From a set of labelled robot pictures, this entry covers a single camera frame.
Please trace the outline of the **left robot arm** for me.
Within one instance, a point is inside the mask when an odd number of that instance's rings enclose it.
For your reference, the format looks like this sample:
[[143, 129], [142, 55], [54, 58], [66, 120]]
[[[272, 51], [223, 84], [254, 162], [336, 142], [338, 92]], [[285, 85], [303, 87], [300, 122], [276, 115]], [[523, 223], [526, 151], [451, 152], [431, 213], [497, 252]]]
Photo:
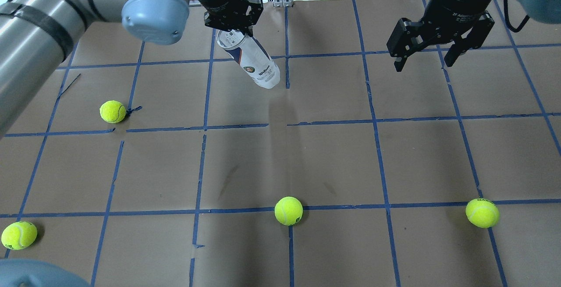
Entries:
[[1, 5], [1, 227], [38, 225], [37, 259], [104, 287], [255, 284], [232, 266], [230, 155], [261, 141], [258, 90], [216, 46], [205, 13], [246, 0], [12, 0]]

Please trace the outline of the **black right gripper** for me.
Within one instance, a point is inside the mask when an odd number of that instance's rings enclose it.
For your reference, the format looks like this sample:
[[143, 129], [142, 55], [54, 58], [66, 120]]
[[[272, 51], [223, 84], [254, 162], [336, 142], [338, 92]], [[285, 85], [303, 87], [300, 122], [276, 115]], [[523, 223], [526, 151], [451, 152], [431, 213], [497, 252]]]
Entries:
[[495, 24], [486, 10], [490, 2], [429, 0], [419, 21], [400, 18], [387, 41], [387, 50], [395, 57], [395, 70], [403, 71], [406, 58], [428, 46], [453, 44], [444, 56], [447, 67], [466, 51], [479, 49]]

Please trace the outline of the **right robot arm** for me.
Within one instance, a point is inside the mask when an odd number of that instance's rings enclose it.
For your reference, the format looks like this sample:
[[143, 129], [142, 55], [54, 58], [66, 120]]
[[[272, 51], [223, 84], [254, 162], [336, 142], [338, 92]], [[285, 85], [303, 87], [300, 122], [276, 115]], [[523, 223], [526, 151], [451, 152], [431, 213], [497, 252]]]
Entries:
[[[394, 67], [400, 72], [414, 53], [429, 46], [451, 47], [444, 57], [451, 67], [470, 49], [479, 49], [487, 39], [495, 21], [487, 11], [492, 0], [429, 0], [419, 21], [400, 18], [387, 41], [387, 50], [394, 57]], [[522, 22], [513, 27], [519, 32], [529, 19], [546, 24], [561, 21], [561, 0], [517, 0], [525, 10]], [[504, 17], [508, 18], [508, 0], [504, 2]]]

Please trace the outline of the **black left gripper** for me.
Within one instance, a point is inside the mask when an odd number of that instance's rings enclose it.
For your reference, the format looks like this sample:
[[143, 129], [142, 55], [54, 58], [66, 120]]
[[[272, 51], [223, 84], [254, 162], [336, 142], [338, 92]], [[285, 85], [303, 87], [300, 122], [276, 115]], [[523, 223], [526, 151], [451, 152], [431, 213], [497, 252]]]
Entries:
[[263, 0], [198, 0], [205, 8], [205, 25], [220, 31], [239, 31], [253, 37], [264, 11]]

